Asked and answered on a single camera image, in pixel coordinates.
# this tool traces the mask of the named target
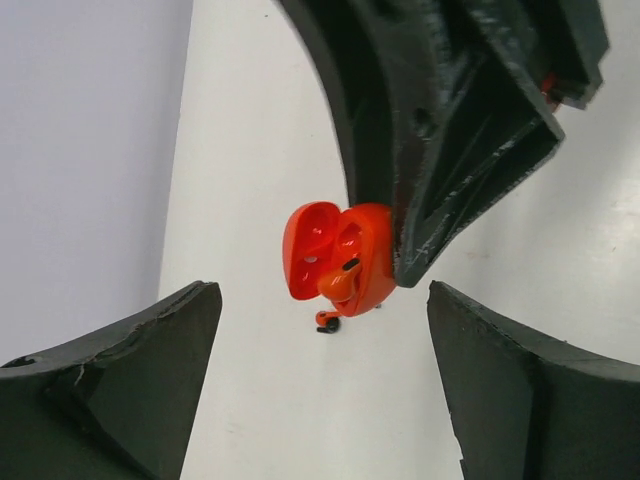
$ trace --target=white surface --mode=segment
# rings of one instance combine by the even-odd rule
[[[196,0],[163,295],[221,283],[223,317],[186,480],[461,479],[425,316],[445,280],[561,339],[640,363],[640,4],[605,0],[613,50],[559,155],[461,235],[413,290],[314,332],[281,271],[290,213],[345,205],[330,116],[268,0]]]
[[[155,301],[190,18],[0,1],[0,365]]]

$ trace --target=red and black small part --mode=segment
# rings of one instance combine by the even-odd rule
[[[338,312],[318,312],[316,314],[316,331],[320,333],[336,333],[340,330],[340,314]]]

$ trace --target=gray background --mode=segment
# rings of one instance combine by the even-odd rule
[[[192,2],[0,2],[0,363],[157,296]]]

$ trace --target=gray wall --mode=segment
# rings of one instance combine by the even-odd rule
[[[0,2],[0,363],[155,301],[191,8]]]

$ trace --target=small orange object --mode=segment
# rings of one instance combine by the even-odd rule
[[[364,203],[344,212],[329,202],[309,203],[289,218],[284,233],[284,272],[291,296],[323,295],[336,312],[353,317],[382,303],[396,287],[391,264],[391,209]]]

